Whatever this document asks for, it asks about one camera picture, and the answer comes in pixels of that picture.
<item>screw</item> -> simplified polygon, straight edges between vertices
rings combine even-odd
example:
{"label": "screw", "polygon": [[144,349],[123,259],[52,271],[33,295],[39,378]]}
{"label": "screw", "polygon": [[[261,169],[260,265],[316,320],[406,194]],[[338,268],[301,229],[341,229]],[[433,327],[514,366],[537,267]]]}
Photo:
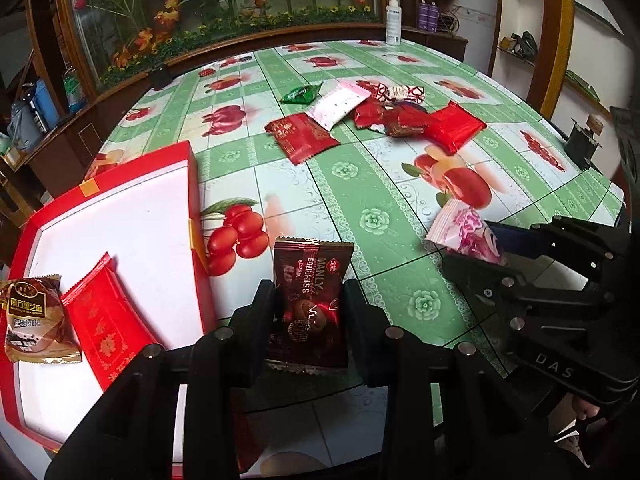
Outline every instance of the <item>screw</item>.
{"label": "screw", "polygon": [[476,353],[476,347],[472,343],[463,341],[458,345],[458,350],[464,355],[473,355]]}
{"label": "screw", "polygon": [[514,317],[509,322],[509,326],[514,330],[522,330],[524,328],[524,319],[521,317]]}
{"label": "screw", "polygon": [[219,339],[220,341],[224,341],[225,339],[231,339],[233,337],[233,334],[234,334],[234,329],[231,328],[230,326],[221,326],[217,328],[216,331],[213,333],[216,339]]}
{"label": "screw", "polygon": [[158,343],[152,343],[142,349],[144,357],[156,357],[162,351],[162,347]]}
{"label": "screw", "polygon": [[399,326],[389,326],[385,330],[385,335],[389,339],[402,339],[402,336],[404,336],[404,330]]}

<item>pink candy wrapper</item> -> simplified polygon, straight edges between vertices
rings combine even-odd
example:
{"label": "pink candy wrapper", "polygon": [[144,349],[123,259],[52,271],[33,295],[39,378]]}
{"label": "pink candy wrapper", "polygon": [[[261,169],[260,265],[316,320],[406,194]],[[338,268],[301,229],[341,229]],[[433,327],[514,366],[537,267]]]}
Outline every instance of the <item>pink candy wrapper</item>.
{"label": "pink candy wrapper", "polygon": [[506,265],[494,233],[478,211],[462,200],[449,199],[436,216],[426,239],[478,260]]}
{"label": "pink candy wrapper", "polygon": [[336,88],[316,101],[316,104],[309,108],[305,114],[330,132],[338,121],[370,96],[371,92],[362,86],[340,81]]}

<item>human hand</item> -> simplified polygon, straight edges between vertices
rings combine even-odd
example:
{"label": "human hand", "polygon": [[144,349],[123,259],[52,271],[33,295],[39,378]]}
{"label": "human hand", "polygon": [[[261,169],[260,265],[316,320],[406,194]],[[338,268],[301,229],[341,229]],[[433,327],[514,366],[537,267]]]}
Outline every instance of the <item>human hand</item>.
{"label": "human hand", "polygon": [[594,406],[590,402],[587,402],[584,399],[581,399],[578,396],[574,396],[571,401],[571,406],[574,409],[575,416],[578,420],[584,420],[585,418],[591,418],[592,416],[596,416],[600,411],[598,406]]}

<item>flower print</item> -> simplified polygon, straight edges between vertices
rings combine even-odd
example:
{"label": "flower print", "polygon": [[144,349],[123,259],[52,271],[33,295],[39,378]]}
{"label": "flower print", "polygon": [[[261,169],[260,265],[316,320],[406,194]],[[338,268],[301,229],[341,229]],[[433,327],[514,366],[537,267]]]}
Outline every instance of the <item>flower print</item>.
{"label": "flower print", "polygon": [[389,227],[389,215],[378,208],[365,209],[360,217],[360,227],[367,233],[381,235]]}
{"label": "flower print", "polygon": [[218,159],[220,162],[230,163],[240,158],[240,152],[225,152]]}
{"label": "flower print", "polygon": [[493,148],[494,150],[497,150],[500,147],[498,141],[492,139],[491,137],[483,137],[482,142],[484,142],[489,148]]}
{"label": "flower print", "polygon": [[343,180],[349,180],[358,176],[358,167],[350,162],[336,162],[331,168],[331,173]]}
{"label": "flower print", "polygon": [[522,166],[515,166],[513,169],[515,170],[516,175],[521,179],[526,180],[527,182],[530,180],[531,177],[529,176],[529,171]]}
{"label": "flower print", "polygon": [[409,316],[421,321],[433,321],[440,314],[442,302],[435,290],[416,290],[409,299]]}

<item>glass panel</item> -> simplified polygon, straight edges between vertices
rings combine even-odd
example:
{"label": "glass panel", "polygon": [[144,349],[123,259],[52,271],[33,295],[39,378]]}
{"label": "glass panel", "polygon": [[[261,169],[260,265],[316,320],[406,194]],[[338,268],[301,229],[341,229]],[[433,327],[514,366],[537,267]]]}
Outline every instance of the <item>glass panel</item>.
{"label": "glass panel", "polygon": [[373,0],[72,0],[100,90],[161,60],[260,30],[377,22]]}

